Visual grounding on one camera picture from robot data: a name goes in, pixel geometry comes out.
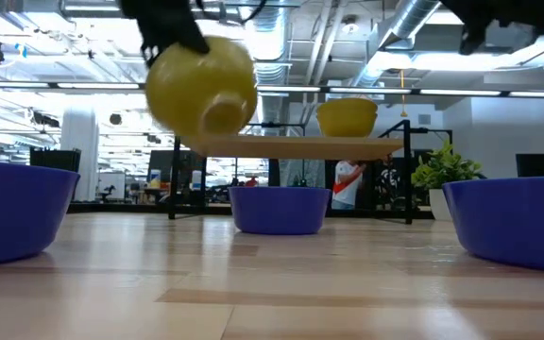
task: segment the white pillar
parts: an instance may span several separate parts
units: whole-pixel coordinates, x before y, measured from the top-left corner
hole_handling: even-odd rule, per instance
[[[99,127],[94,107],[74,104],[64,110],[60,150],[81,150],[79,174],[75,200],[95,200],[98,171]]]

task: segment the wooden plank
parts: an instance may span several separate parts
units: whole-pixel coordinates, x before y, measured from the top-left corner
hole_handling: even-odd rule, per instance
[[[182,137],[201,156],[374,161],[402,148],[402,139],[346,137]]]

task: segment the green plant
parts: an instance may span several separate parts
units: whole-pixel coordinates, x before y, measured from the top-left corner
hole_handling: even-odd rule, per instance
[[[445,141],[441,149],[430,152],[428,162],[424,163],[419,157],[419,166],[412,175],[413,184],[428,190],[441,189],[444,183],[482,177],[479,163],[464,160],[461,155],[451,151],[452,145]]]

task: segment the person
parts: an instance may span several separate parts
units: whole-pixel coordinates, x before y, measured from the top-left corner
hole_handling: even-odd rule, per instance
[[[332,186],[331,207],[338,210],[354,210],[356,194],[363,181],[366,165],[356,161],[340,161],[335,166],[335,183]]]
[[[258,182],[257,180],[255,179],[255,177],[252,177],[250,180],[248,180],[246,183],[245,183],[245,186],[250,186],[250,187],[254,187],[254,186],[257,186]]]

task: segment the blue bowl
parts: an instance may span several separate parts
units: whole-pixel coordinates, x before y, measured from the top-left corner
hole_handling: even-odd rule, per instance
[[[544,269],[544,178],[443,186],[461,245],[488,260]]]
[[[232,187],[229,193],[236,227],[269,235],[317,233],[331,197],[320,188]]]
[[[0,263],[36,255],[56,237],[79,174],[0,163]]]

